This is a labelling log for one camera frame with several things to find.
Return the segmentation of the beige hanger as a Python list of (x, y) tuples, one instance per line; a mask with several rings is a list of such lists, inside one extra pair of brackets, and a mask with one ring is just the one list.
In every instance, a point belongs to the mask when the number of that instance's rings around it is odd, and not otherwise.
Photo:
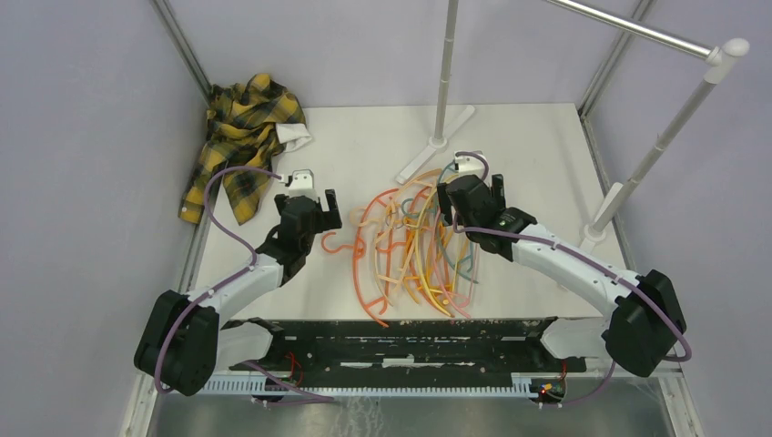
[(442, 228), (433, 223), (441, 173), (426, 171), (350, 212), (352, 285), (361, 308), (374, 319), (403, 298), (446, 311), (447, 299), (432, 285), (433, 270), (427, 267), (439, 257), (430, 245), (445, 242)]

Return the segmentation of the amber hanger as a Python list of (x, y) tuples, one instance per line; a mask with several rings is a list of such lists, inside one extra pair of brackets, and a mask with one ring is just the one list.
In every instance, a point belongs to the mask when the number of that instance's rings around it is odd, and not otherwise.
[(442, 275), (446, 268), (437, 266), (444, 240), (436, 197), (436, 187), (425, 183), (414, 197), (385, 205), (382, 230), (373, 247), (386, 256), (385, 270), (377, 279), (389, 305), (390, 290), (405, 290), (413, 301), (426, 300), (436, 310), (448, 312), (450, 298)]

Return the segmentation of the yellow hanger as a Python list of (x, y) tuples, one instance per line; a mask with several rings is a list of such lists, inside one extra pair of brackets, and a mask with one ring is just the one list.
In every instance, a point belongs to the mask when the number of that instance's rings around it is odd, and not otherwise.
[(457, 269), (450, 266), (443, 255), (451, 238), (440, 222), (437, 185), (442, 181), (443, 171), (437, 168), (420, 174), (406, 185), (418, 190), (400, 204), (407, 243), (403, 251), (406, 271), (403, 283), (407, 291), (421, 294), (441, 315), (454, 318), (461, 311), (453, 295)]

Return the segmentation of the teal hanger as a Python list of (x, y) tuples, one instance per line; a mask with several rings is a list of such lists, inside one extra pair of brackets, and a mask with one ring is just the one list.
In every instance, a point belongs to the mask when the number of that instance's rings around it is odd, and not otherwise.
[[(415, 200), (417, 196), (413, 198), (407, 198), (400, 204), (400, 211), (402, 215), (406, 219), (416, 219), (418, 218), (417, 213), (411, 213), (407, 210), (406, 204), (409, 200)], [(454, 271), (456, 273), (459, 273), (460, 276), (469, 281), (471, 284), (479, 284), (479, 281), (476, 279), (476, 273), (474, 272), (474, 268), (476, 267), (476, 258), (477, 258), (477, 252), (474, 247), (474, 245), (471, 245), (470, 253), (463, 256), (461, 259), (457, 261), (451, 261), (450, 255), (447, 252), (447, 248), (445, 248), (442, 245), (438, 245), (439, 251), (442, 254), (443, 260), (450, 266), (453, 267)]]

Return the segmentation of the pink hanger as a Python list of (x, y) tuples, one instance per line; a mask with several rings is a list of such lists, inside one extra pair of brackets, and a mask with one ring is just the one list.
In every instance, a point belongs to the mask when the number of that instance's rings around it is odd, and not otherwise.
[[(442, 223), (437, 188), (431, 187), (422, 207), (422, 232), (426, 234), (426, 246), (422, 250), (423, 267), (420, 274), (423, 290), (431, 305), (446, 317), (471, 317), (470, 307), (477, 286), (463, 279), (442, 258), (438, 245), (447, 248), (451, 261), (457, 261), (470, 253), (471, 243), (454, 237), (452, 229)], [(474, 272), (477, 279), (478, 250)]]

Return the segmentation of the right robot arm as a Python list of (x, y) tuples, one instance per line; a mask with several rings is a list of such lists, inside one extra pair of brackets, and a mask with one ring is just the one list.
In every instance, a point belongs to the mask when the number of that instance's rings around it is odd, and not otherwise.
[(589, 319), (550, 320), (525, 348), (528, 364), (549, 371), (562, 359), (605, 358), (638, 377), (664, 361), (687, 361), (686, 320), (664, 273), (619, 269), (561, 241), (535, 217), (504, 204), (503, 177), (486, 184), (465, 175), (437, 188), (455, 231), (490, 254), (535, 270), (599, 312)]

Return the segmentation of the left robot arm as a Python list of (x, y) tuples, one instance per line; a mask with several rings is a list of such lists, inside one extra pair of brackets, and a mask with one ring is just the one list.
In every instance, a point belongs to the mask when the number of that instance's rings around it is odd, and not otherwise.
[(320, 202), (304, 195), (277, 195), (279, 224), (246, 264), (215, 286), (182, 294), (167, 290), (156, 300), (134, 356), (161, 393), (199, 392), (213, 373), (255, 361), (279, 368), (287, 348), (281, 328), (261, 319), (236, 320), (257, 298), (279, 290), (305, 266), (317, 235), (340, 229), (333, 189)]

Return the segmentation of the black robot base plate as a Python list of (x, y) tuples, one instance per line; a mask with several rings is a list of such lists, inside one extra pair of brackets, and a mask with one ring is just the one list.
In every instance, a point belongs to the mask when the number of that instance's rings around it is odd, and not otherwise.
[(514, 373), (584, 372), (541, 343), (548, 320), (274, 320), (258, 364), (303, 388), (503, 388)]

